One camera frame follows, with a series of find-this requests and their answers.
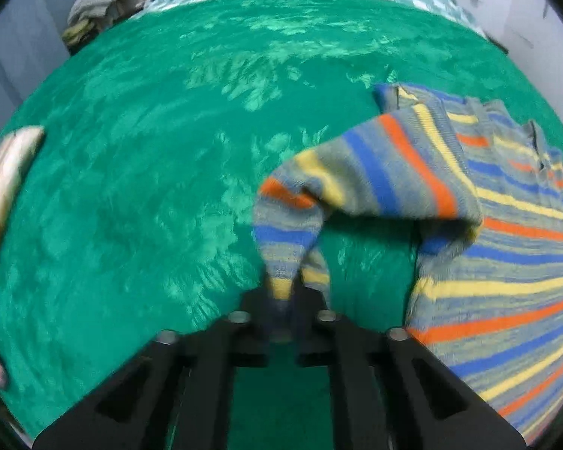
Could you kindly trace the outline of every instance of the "yellow stripe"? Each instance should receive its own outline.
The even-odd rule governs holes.
[[[430,277],[423,277],[417,281],[415,292],[436,300],[439,297],[522,296],[560,287],[563,287],[563,277],[536,282],[434,281]]]
[[[305,174],[308,176],[312,175],[321,181],[323,184],[323,200],[336,208],[344,206],[344,193],[340,185],[329,171],[323,167],[323,164],[319,162],[319,158],[313,148],[302,151],[294,157],[294,160]]]
[[[508,149],[516,150],[517,152],[527,154],[530,157],[534,158],[536,161],[538,160],[537,152],[532,148],[526,147],[525,145],[521,145],[521,144],[518,144],[517,142],[513,142],[511,140],[501,138],[497,135],[494,136],[494,143],[501,145],[503,147],[506,147]]]
[[[477,117],[475,115],[457,115],[456,113],[446,113],[447,117],[454,122],[459,123],[477,123]]]
[[[429,139],[434,144],[434,146],[439,151],[439,153],[442,155],[442,157],[444,157],[444,160],[446,161],[449,169],[452,171],[452,173],[455,176],[457,176],[463,182],[463,184],[465,184],[465,186],[467,186],[467,189],[469,189],[469,191],[473,194],[473,196],[477,196],[475,186],[467,177],[467,175],[463,171],[461,171],[457,159],[455,159],[453,153],[447,147],[446,143],[444,143],[444,139],[442,138],[440,132],[436,128],[436,125],[434,124],[434,119],[432,118],[432,115],[428,107],[421,103],[413,106],[413,109],[417,113],[419,122],[421,123],[421,126],[425,130],[425,133],[428,135]]]
[[[486,401],[492,400],[502,393],[507,392],[509,389],[513,389],[515,386],[518,386],[522,382],[527,381],[530,377],[538,374],[538,372],[542,372],[545,368],[551,365],[551,363],[555,362],[555,360],[558,360],[562,355],[563,346],[556,352],[551,353],[546,359],[541,360],[532,367],[528,367],[526,370],[521,371],[519,374],[514,375],[507,380],[504,380],[500,384],[482,391],[480,393],[480,396]]]
[[[551,162],[551,156],[549,156],[547,153],[545,153],[542,157],[544,157],[544,159],[546,159],[548,162]],[[557,162],[554,164],[551,164],[551,169],[553,171],[563,171],[563,163],[562,162]]]
[[[538,215],[548,216],[550,218],[556,218],[563,220],[563,212],[555,210],[553,208],[547,208],[546,206],[539,206],[537,204],[520,201],[515,199],[508,194],[502,194],[499,192],[492,191],[490,189],[484,189],[483,187],[478,187],[477,195],[480,198],[484,198],[488,201],[493,201],[494,203],[504,204],[505,206],[513,206],[518,210],[527,211],[531,213],[536,213]]]
[[[330,275],[323,272],[317,272],[311,268],[303,268],[303,281],[305,284],[310,284],[311,282],[315,282],[318,284],[329,284],[330,283]]]
[[[402,86],[398,86],[398,95],[403,98],[414,99],[417,101],[417,97],[414,94],[407,93]]]
[[[554,403],[552,403],[549,408],[544,412],[544,414],[538,418],[536,421],[534,421],[523,433],[523,437],[524,439],[528,439],[528,437],[530,436],[530,434],[534,433],[534,431],[536,430],[536,428],[545,420],[545,418],[550,415],[555,409],[557,409],[561,403],[563,402],[563,394],[561,394],[559,396],[559,399],[557,401],[555,401]]]
[[[271,290],[275,299],[290,299],[292,291],[291,279],[271,278]]]

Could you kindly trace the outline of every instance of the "green fleece blanket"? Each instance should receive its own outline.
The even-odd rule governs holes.
[[[0,251],[3,398],[39,433],[161,329],[235,308],[262,264],[259,184],[377,113],[376,82],[415,82],[563,126],[491,43],[383,0],[213,0],[127,21],[54,72],[6,131],[46,128]],[[408,222],[334,217],[321,238],[333,307],[400,324]],[[230,449],[331,448],[327,372],[239,372]]]

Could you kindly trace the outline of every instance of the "metal bolt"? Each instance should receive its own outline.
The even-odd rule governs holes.
[[[177,342],[177,333],[173,330],[163,330],[157,336],[157,342],[164,343],[165,345],[172,345]]]
[[[246,311],[232,311],[227,319],[230,323],[248,323],[250,321],[250,313]]]
[[[330,311],[329,309],[322,309],[320,312],[317,313],[317,318],[319,318],[319,321],[329,323],[331,321],[336,321],[338,319],[338,315],[336,314],[335,311]]]
[[[388,336],[392,340],[396,340],[397,342],[405,341],[409,338],[409,333],[404,328],[390,328],[388,330]]]

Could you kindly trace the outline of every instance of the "green bedspread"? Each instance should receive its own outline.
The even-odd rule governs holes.
[[[378,111],[371,85],[411,81],[563,126],[474,32],[383,0],[213,0],[106,32],[55,71],[5,131],[47,137],[0,251],[3,398],[34,436],[161,329],[235,308],[262,269],[256,189],[284,159]],[[411,223],[334,217],[322,238],[333,307],[400,324]],[[239,372],[230,449],[331,446],[323,369],[285,348]]]

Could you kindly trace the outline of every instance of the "orange stripe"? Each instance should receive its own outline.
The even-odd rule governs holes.
[[[530,392],[524,394],[522,397],[516,399],[512,403],[508,404],[507,406],[503,407],[498,414],[501,415],[503,418],[511,413],[517,411],[521,407],[523,407],[526,403],[534,399],[538,396],[542,391],[544,391],[548,386],[550,386],[554,381],[557,380],[561,375],[563,375],[563,363],[559,366],[555,372],[553,372],[549,377],[547,377],[544,381],[538,384],[534,389],[530,390]]]
[[[497,220],[495,218],[485,217],[484,226],[490,230],[519,235],[532,239],[559,240],[563,242],[563,232],[554,231],[544,228],[536,228],[535,226],[523,226],[516,223],[508,223],[506,221]]]
[[[524,173],[529,172],[536,172],[536,168],[533,165],[523,164],[521,162],[515,162],[514,160],[509,160],[509,164],[511,164],[515,169],[519,171],[523,171]]]
[[[259,189],[259,194],[280,200],[294,208],[307,209],[316,205],[316,201],[307,194],[293,194],[274,177],[268,177]]]
[[[563,301],[550,306],[545,306],[535,311],[489,320],[468,321],[466,323],[447,324],[435,326],[425,331],[412,330],[415,336],[423,344],[448,342],[469,336],[484,335],[485,333],[508,330],[522,324],[534,323],[535,321],[548,318],[555,313],[563,311]]]
[[[557,185],[557,188],[561,188],[563,189],[563,179],[560,179],[559,181],[555,181],[555,184]]]
[[[453,193],[446,185],[439,180],[439,178],[428,168],[418,152],[413,148],[406,133],[396,121],[396,119],[389,114],[380,115],[378,117],[379,123],[384,127],[388,137],[399,151],[399,153],[406,159],[421,178],[427,183],[438,208],[439,218],[456,218],[457,216],[457,202]]]
[[[488,147],[488,140],[484,136],[467,136],[456,133],[459,142],[470,147]]]

